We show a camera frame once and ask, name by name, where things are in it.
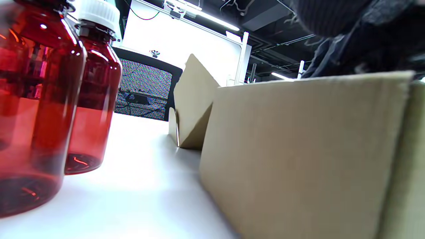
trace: white bottle cap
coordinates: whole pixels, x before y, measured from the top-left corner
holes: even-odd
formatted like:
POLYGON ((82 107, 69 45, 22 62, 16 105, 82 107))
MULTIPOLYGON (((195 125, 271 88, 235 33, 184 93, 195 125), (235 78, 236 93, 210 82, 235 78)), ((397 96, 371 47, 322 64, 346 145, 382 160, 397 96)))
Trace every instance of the white bottle cap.
POLYGON ((114 5, 104 0, 84 0, 79 11, 79 21, 91 21, 117 32, 119 10, 114 5))

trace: bottle neck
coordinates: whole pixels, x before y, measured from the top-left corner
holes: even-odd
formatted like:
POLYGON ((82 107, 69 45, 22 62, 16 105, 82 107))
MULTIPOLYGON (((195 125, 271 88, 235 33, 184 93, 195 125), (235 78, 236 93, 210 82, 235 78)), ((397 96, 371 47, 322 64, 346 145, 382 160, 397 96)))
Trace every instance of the bottle neck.
POLYGON ((86 38, 94 42, 105 44, 111 44, 112 41, 115 41, 114 32, 100 24, 81 20, 81 22, 77 24, 77 27, 79 28, 80 38, 86 38))

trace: ceiling light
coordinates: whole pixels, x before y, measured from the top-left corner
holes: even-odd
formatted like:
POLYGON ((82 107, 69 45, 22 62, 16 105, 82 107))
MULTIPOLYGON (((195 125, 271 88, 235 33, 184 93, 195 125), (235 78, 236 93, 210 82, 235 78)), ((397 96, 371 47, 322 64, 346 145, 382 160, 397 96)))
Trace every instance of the ceiling light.
POLYGON ((187 12, 190 12, 190 13, 192 13, 194 15, 199 15, 201 17, 205 17, 205 18, 207 18, 207 19, 209 19, 209 20, 211 20, 211 21, 213 21, 215 23, 218 23, 220 25, 225 26, 228 29, 231 29, 231 30, 234 30, 234 31, 239 31, 240 30, 238 27, 236 27, 236 26, 234 26, 232 24, 229 24, 229 23, 227 23, 227 22, 225 22, 223 20, 220 20, 220 19, 218 19, 216 17, 213 17, 213 16, 211 16, 209 14, 206 14, 205 12, 202 11, 202 8, 200 8, 200 7, 196 6, 196 5, 193 5, 191 3, 188 3, 188 2, 186 2, 184 0, 164 0, 164 4, 166 2, 170 2, 173 5, 175 5, 176 7, 179 7, 181 9, 184 9, 187 12))
POLYGON ((273 72, 272 75, 274 75, 275 77, 279 77, 279 78, 286 80, 286 81, 295 81, 295 79, 284 77, 283 75, 279 75, 278 73, 275 73, 275 72, 273 72))
POLYGON ((208 20, 211 20, 211 21, 213 21, 215 23, 218 23, 220 25, 223 25, 223 26, 227 27, 228 29, 231 29, 231 30, 234 30, 234 31, 239 31, 240 30, 238 27, 236 27, 236 26, 234 26, 234 25, 232 25, 230 23, 227 23, 227 22, 225 22, 223 20, 220 20, 220 19, 218 19, 216 17, 213 17, 211 15, 208 15, 208 14, 206 14, 203 11, 199 11, 199 10, 196 10, 194 8, 187 8, 186 11, 189 11, 189 12, 191 12, 193 14, 196 14, 196 15, 199 15, 201 17, 205 17, 208 20))

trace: cardboard box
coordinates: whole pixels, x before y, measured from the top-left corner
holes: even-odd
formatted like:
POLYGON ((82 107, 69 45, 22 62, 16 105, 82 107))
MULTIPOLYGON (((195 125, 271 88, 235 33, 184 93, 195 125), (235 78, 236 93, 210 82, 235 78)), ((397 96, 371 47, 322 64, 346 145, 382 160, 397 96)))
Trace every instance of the cardboard box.
POLYGON ((202 149, 218 87, 217 81, 191 54, 174 89, 176 108, 169 113, 169 135, 178 147, 202 149))
POLYGON ((425 237, 425 85, 415 82, 405 112, 378 239, 425 237))
POLYGON ((374 239, 412 77, 219 88, 204 187, 243 238, 374 239))

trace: bottle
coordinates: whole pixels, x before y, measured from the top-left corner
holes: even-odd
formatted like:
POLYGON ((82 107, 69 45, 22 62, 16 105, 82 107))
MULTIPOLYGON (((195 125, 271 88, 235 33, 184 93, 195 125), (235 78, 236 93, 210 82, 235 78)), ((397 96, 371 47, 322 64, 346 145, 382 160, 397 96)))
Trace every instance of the bottle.
POLYGON ((87 52, 67 0, 0 1, 0 217, 59 191, 87 52))
POLYGON ((122 65, 111 47, 119 10, 102 0, 85 0, 79 9, 78 34, 87 62, 78 98, 65 174, 100 167, 122 77, 122 65))

